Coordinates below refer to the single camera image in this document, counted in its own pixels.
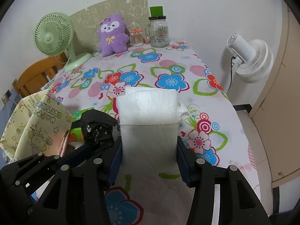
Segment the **folded paper towel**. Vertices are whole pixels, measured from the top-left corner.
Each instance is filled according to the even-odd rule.
[[[121,173],[157,173],[178,169],[178,122],[189,117],[174,90],[128,87],[117,97],[123,157]]]

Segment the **green desk fan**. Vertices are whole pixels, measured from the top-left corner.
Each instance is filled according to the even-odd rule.
[[[70,56],[65,71],[71,71],[89,60],[90,53],[75,55],[72,40],[74,28],[70,18],[63,13],[49,13],[36,26],[34,43],[47,56],[56,56],[66,52]]]

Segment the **purple plush toy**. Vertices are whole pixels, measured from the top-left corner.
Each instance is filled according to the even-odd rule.
[[[100,37],[99,47],[102,56],[107,57],[114,53],[127,51],[129,36],[125,34],[125,22],[120,14],[113,14],[106,18],[98,29]]]

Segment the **yellow paper bag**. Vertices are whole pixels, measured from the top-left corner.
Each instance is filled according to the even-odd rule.
[[[13,161],[39,152],[60,155],[71,122],[71,114],[52,92],[37,92],[20,100],[3,132],[0,147]]]

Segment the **table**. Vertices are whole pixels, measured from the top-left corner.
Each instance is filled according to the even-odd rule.
[[[70,111],[94,107],[118,119],[116,97],[125,86],[175,89],[191,117],[180,123],[187,148],[214,166],[238,166],[260,198],[255,162],[239,118],[222,86],[184,41],[166,48],[131,47],[104,58],[101,52],[46,85]],[[194,189],[179,171],[119,175],[106,193],[112,224],[186,224]],[[219,206],[216,187],[215,210]],[[218,223],[214,213],[213,224]]]

